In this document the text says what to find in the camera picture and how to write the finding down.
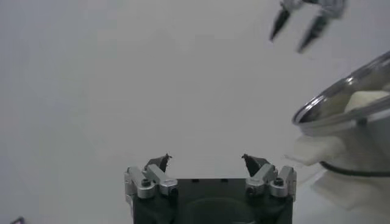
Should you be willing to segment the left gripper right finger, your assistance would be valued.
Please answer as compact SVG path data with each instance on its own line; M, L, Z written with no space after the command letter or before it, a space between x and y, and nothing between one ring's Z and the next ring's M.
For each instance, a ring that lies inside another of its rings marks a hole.
M264 158L244 154L242 156L249 172L245 180L246 194L258 197L269 191L276 198L291 197L296 200L297 173L293 167L283 166L280 171Z

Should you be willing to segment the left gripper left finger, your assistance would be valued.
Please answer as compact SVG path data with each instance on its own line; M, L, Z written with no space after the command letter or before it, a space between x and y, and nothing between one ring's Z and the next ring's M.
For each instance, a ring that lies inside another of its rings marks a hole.
M131 166L124 172L124 190L127 198L134 195L140 199L150 199L160 194L167 198L176 198L179 194L179 182L166 174L169 154L150 159L140 169Z

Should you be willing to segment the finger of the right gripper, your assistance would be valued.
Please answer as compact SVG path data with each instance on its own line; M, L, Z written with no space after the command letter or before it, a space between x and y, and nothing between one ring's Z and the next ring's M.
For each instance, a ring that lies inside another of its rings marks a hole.
M319 14L314 18L297 48L300 54L322 36L331 20L342 17L347 7L347 0L305 0L304 3L318 5Z
M277 16L275 17L272 30L269 36L269 40L273 42L277 35L284 28L288 22L290 16L294 11L298 10L303 6L303 0L281 0L280 1L280 10L278 11Z

